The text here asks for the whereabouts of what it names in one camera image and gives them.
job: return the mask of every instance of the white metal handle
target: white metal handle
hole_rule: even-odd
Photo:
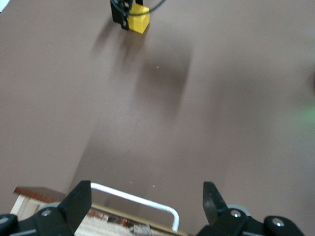
[[[175,209],[173,209],[173,208],[171,208],[169,206],[162,205],[160,203],[156,203],[156,202],[150,201],[148,199],[140,198],[140,197],[137,197],[135,195],[132,195],[132,194],[129,194],[129,193],[125,193],[123,191],[120,191],[120,190],[117,190],[117,189],[114,189],[114,188],[110,188],[110,187],[107,187],[107,186],[104,186],[104,185],[101,185],[101,184],[98,184],[98,183],[91,183],[91,188],[92,189],[97,189],[97,190],[102,191],[104,193],[109,193],[109,194],[112,194],[112,195],[115,195],[115,196],[118,196],[118,197],[130,200],[130,201],[133,201],[133,202],[136,202],[136,203],[140,203],[140,204],[143,204],[143,205],[146,205],[146,206],[149,206],[149,207],[153,207],[153,208],[156,208],[156,209],[159,209],[159,210],[170,212],[174,216],[172,230],[174,230],[176,232],[178,231],[179,215],[178,215],[178,213],[177,213],[177,211]]]

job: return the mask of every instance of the black cable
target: black cable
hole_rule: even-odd
[[[123,13],[126,16],[143,16],[143,15],[147,15],[151,12],[154,12],[156,9],[158,9],[166,0],[161,0],[155,7],[152,7],[149,11],[147,12],[143,12],[143,13],[130,13],[128,11],[124,11],[123,9],[121,9],[117,3],[115,2],[115,0],[110,0],[111,3],[113,4],[113,6],[120,11],[121,13]]]

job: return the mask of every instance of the yellow block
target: yellow block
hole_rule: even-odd
[[[130,13],[144,13],[148,12],[149,8],[134,3],[131,7]],[[150,14],[142,15],[142,16],[128,16],[129,29],[136,31],[138,33],[143,33],[149,22],[150,22]]]

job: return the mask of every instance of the silver bolt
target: silver bolt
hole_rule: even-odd
[[[9,220],[8,217],[4,217],[0,219],[0,224],[4,224],[5,222],[7,222]]]
[[[278,227],[284,226],[284,222],[281,219],[276,218],[276,217],[272,219],[272,223],[274,223]]]
[[[47,216],[51,213],[51,210],[45,210],[41,213],[42,216]]]
[[[232,210],[231,215],[233,215],[235,218],[241,217],[241,213],[238,210]]]

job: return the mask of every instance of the gray floor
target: gray floor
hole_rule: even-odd
[[[103,0],[11,1],[0,15],[0,211],[17,185],[66,192],[90,179],[174,207],[195,234],[212,180],[254,218],[283,215],[315,234],[314,12],[313,0],[169,0],[140,35],[113,24]]]

